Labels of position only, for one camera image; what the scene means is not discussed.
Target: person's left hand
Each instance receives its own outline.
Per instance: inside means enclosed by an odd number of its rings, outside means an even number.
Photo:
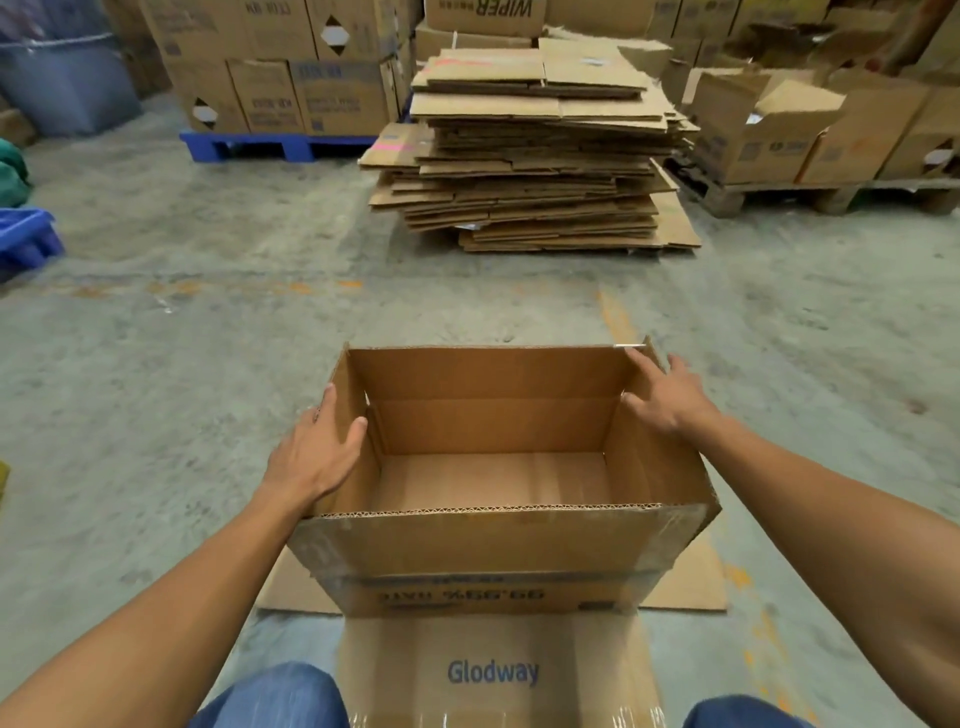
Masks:
[[[254,497],[286,498],[302,515],[317,500],[343,485],[360,457],[367,419],[354,420],[347,441],[341,443],[333,416],[336,404],[337,389],[327,384],[320,406],[301,414],[293,430],[270,454],[267,471]]]

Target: blue pallet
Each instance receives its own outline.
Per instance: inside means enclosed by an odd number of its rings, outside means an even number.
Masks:
[[[333,144],[338,146],[369,147],[375,136],[308,136],[296,133],[200,133],[183,132],[180,139],[186,142],[186,148],[194,161],[210,163],[227,161],[236,157],[236,153],[252,145],[279,145],[277,151],[287,161],[305,163],[316,161],[314,145]]]
[[[0,260],[14,268],[42,268],[64,253],[54,232],[54,216],[45,209],[0,207]]]

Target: concrete floor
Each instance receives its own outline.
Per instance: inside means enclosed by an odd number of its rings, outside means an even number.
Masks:
[[[195,165],[181,124],[161,97],[27,155],[70,255],[0,303],[0,695],[237,512],[346,340],[649,332],[763,435],[960,519],[956,216],[690,206],[696,255],[469,256],[369,214],[348,158]],[[919,725],[714,482],[730,613],[644,615],[669,725],[722,692],[831,728]],[[330,669],[340,629],[254,615],[220,683]]]

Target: trash bin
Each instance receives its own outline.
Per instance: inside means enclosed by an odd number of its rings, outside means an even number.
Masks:
[[[43,136],[86,136],[143,112],[110,33],[0,44],[0,90]]]

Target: white label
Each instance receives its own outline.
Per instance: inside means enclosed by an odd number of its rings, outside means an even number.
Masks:
[[[193,115],[197,121],[202,121],[205,124],[213,124],[218,116],[216,109],[210,107],[194,107]]]
[[[924,164],[931,167],[939,167],[946,164],[953,157],[952,149],[934,149],[930,154],[924,157]]]
[[[327,45],[347,45],[347,41],[350,40],[350,34],[341,25],[327,25],[320,33],[320,37]]]

